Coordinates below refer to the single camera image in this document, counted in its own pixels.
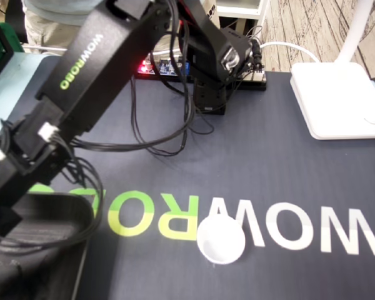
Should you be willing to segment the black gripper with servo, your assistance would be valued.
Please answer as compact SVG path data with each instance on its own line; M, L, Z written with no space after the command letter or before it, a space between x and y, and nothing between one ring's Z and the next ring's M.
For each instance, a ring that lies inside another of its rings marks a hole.
M22 221L13 208L17 201L11 193L0 191L0 242Z

